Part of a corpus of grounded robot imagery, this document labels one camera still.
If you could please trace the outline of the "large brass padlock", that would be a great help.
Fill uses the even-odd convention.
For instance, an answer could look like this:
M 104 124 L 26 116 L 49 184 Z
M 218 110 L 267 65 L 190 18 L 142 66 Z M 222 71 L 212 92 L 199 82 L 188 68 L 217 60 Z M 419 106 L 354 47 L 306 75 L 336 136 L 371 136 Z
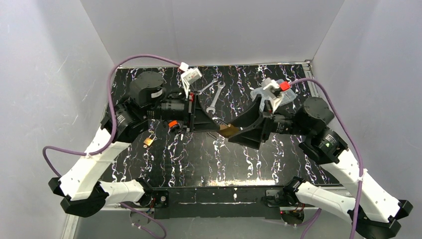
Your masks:
M 232 137 L 233 135 L 239 132 L 239 128 L 233 126 L 232 124 L 220 124 L 217 131 L 208 132 L 208 135 L 217 138 L 222 136 L 224 138 Z

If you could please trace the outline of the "orange black padlock with keys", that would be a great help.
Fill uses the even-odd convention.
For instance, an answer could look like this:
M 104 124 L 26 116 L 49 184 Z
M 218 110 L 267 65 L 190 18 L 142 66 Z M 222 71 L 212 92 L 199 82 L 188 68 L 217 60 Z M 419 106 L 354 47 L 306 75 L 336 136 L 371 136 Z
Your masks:
M 182 120 L 164 120 L 163 125 L 168 130 L 169 135 L 186 133 L 186 127 Z

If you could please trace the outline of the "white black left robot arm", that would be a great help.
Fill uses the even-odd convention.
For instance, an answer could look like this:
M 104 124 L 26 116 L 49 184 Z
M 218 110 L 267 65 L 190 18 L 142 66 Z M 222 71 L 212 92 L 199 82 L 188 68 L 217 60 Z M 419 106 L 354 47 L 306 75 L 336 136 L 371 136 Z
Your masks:
M 190 84 L 201 78 L 198 68 L 181 74 L 182 88 L 167 90 L 160 73 L 141 73 L 129 84 L 126 96 L 103 118 L 88 148 L 64 175 L 49 181 L 51 191 L 62 197 L 66 214 L 90 217 L 104 206 L 120 202 L 142 202 L 153 193 L 143 179 L 103 182 L 101 176 L 142 133 L 150 120 L 179 123 L 186 132 L 218 131 L 219 125 L 201 106 L 198 92 Z

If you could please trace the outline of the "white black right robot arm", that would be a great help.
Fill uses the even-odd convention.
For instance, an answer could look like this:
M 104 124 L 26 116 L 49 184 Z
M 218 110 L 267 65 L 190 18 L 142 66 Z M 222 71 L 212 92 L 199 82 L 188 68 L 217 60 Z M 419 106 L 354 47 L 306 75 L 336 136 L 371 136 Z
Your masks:
M 413 209 L 407 200 L 399 200 L 385 191 L 359 163 L 346 142 L 328 123 L 334 113 L 322 98 L 306 99 L 297 112 L 277 113 L 269 104 L 260 108 L 261 97 L 230 122 L 238 131 L 229 141 L 258 149 L 271 133 L 301 135 L 299 147 L 304 154 L 328 171 L 342 184 L 350 197 L 341 196 L 294 177 L 281 192 L 264 197 L 270 207 L 283 204 L 310 204 L 356 226 L 367 239 L 390 239 L 401 229 L 400 219 Z

